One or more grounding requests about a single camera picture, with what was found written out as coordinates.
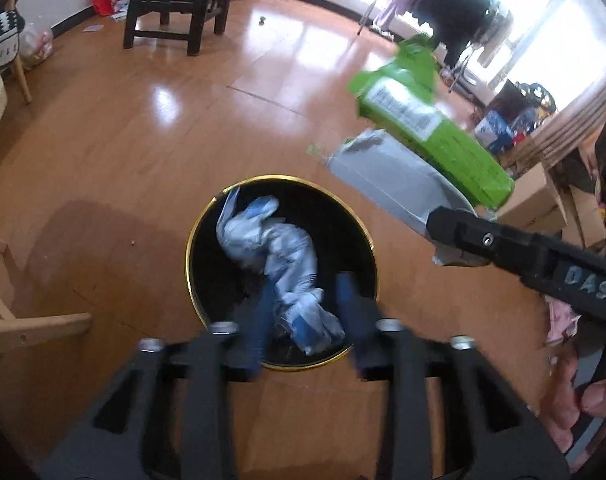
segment gold rim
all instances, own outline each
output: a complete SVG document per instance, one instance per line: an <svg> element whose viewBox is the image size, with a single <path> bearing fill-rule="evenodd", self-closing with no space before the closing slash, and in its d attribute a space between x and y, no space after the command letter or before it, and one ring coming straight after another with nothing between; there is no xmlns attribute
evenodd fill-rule
<svg viewBox="0 0 606 480"><path fill-rule="evenodd" d="M343 200L341 200L339 197L337 197L334 193L332 193L331 191L328 191L328 190L324 189L323 187L318 186L314 182L310 182L303 178L299 178L297 176L291 176L291 175L259 175L259 176L253 176L251 178L246 178L245 180L242 180L241 182L237 182L236 184L232 184L231 186L228 186L224 190L222 190L218 195L216 195L214 198L212 198L212 200L209 201L208 205L205 206L205 209L203 209L203 211L201 212L199 217L196 218L196 221L194 222L194 225L192 226L192 231L190 232L190 237L187 240L187 247L185 250L185 278L187 280L187 288L188 288L188 291L190 292L192 306L194 307L194 310L196 311L197 316L199 316L199 319L203 323L203 326L205 328L208 327L208 324L209 324L208 319L205 315L205 312L203 312L203 308L201 306L199 298L194 291L193 284L192 284L192 277L190 276L190 256L192 255L192 242L194 240L194 237L196 236L196 233L199 230L199 225L201 224L201 220L203 220L203 217L208 213L209 209L217 202L217 200L219 199L220 196L227 194L229 191L234 189L236 186L243 186L243 184L257 182L259 180L289 180L291 182L296 182L298 184L304 184L305 186L310 186L310 187L322 192L324 195L332 198L335 202L338 202L341 206L343 206L343 208L356 221L356 223L358 224L358 226L361 229L361 233L363 234L365 239L368 241L369 250L372 254L372 260L374 261L374 282L375 282L374 299L378 301L378 299L379 299L379 269L377 266L376 254L374 252L374 242L372 241L372 237L369 235L369 232L368 232L367 228L365 227L365 224L359 218L359 216L353 211L353 209L349 205L347 205ZM274 364L269 364L269 363L263 363L263 366L265 368L269 368L270 370L278 370L281 372L302 372L303 370L310 370L312 368L317 368L317 367L320 367L320 366L323 366L326 364L333 363L334 361L340 359L345 354L347 354L347 352L349 352L351 349L352 349L352 346L349 346L348 348L342 349L339 353L332 355L331 357L327 358L324 361L321 361L318 363L312 363L312 364L305 365L305 366L282 366L282 365L274 365Z"/></svg>

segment clear plastic bag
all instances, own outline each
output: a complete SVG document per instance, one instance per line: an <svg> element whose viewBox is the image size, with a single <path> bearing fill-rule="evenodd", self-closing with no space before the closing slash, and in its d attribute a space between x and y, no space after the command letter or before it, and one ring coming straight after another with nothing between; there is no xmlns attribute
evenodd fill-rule
<svg viewBox="0 0 606 480"><path fill-rule="evenodd" d="M54 53L53 41L51 28L39 32L33 23L26 24L19 34L19 55L23 67L29 70L48 59Z"/></svg>

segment barcode label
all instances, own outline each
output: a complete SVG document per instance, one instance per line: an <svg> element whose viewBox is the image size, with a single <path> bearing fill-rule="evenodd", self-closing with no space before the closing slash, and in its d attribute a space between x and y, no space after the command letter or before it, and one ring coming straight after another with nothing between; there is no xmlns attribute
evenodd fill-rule
<svg viewBox="0 0 606 480"><path fill-rule="evenodd" d="M365 102L392 116L421 140L427 140L443 118L436 108L414 97L408 88L389 77L377 81Z"/></svg>

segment green package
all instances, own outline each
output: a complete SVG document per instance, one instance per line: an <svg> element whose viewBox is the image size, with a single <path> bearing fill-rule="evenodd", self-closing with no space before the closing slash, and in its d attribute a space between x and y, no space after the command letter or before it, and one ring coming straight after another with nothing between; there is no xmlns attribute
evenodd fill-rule
<svg viewBox="0 0 606 480"><path fill-rule="evenodd" d="M358 113L432 164L473 206L502 206L514 181L467 133L432 105L436 61L424 36L400 43L392 62L350 83Z"/></svg>

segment black chair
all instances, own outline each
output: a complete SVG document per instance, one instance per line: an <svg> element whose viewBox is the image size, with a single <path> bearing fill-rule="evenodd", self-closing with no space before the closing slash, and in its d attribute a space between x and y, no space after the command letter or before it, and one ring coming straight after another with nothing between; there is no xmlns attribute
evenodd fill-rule
<svg viewBox="0 0 606 480"><path fill-rule="evenodd" d="M214 34L223 34L227 23L230 0L130 0L125 22L123 48L132 48L134 37L160 38L162 40L187 41L188 56L197 56L201 50L203 25L215 18ZM159 12L160 25L170 23L170 12L191 14L190 31L187 34L166 30L136 30L136 20L149 12Z"/></svg>

